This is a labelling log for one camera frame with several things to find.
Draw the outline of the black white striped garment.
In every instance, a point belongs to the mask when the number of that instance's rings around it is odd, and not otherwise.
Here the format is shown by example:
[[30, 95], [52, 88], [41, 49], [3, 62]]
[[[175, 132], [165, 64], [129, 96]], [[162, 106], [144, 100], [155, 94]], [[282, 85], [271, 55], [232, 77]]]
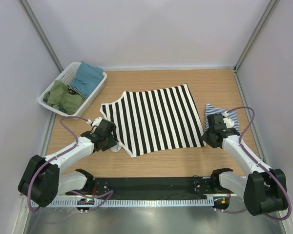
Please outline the black white striped garment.
[[151, 91], [124, 91], [104, 103], [100, 112], [116, 125], [113, 152], [124, 149], [130, 157], [148, 153], [205, 147], [203, 127], [187, 84]]

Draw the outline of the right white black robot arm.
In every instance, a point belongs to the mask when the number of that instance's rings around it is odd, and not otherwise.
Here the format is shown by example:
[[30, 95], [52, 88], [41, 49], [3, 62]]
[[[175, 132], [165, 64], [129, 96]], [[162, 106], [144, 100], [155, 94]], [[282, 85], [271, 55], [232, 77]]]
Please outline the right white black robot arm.
[[212, 114], [207, 120], [209, 127], [202, 136], [203, 141], [229, 153], [245, 173], [242, 178], [230, 168], [216, 169], [211, 174], [211, 189], [216, 193], [224, 190], [235, 193], [253, 216], [288, 209], [283, 171], [272, 169], [257, 157], [242, 140], [230, 118]]

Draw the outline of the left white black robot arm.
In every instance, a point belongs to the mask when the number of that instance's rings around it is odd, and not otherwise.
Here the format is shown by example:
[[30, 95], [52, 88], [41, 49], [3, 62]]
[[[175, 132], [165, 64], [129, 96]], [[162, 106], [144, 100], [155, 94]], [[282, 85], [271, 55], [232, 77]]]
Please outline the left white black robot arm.
[[44, 157], [35, 155], [30, 158], [18, 191], [27, 197], [31, 211], [35, 211], [32, 203], [39, 208], [46, 207], [58, 195], [88, 195], [94, 191], [94, 176], [91, 173], [83, 169], [76, 169], [70, 174], [65, 174], [65, 171], [86, 156], [116, 146], [116, 124], [101, 117], [86, 122], [91, 130], [81, 136], [73, 135], [75, 140], [70, 145]]

